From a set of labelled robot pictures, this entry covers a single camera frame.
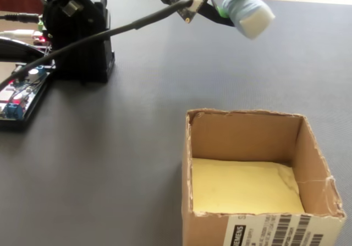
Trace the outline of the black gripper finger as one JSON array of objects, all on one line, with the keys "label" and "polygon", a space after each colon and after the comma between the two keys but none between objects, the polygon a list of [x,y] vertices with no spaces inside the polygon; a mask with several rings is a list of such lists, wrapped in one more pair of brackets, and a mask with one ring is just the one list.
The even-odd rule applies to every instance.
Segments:
[{"label": "black gripper finger", "polygon": [[216,7],[209,3],[203,4],[197,12],[214,23],[230,26],[233,28],[235,27],[234,23],[231,21],[228,15],[226,15],[223,11],[220,12]]}]

